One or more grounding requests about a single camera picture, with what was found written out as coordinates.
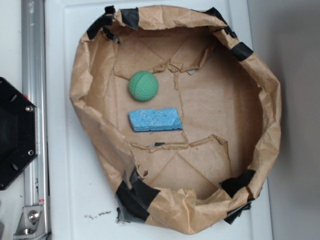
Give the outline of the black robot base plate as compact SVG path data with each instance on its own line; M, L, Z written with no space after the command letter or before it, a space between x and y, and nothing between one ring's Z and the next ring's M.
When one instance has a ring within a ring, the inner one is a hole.
M0 78L0 189L6 190L37 153L37 107Z

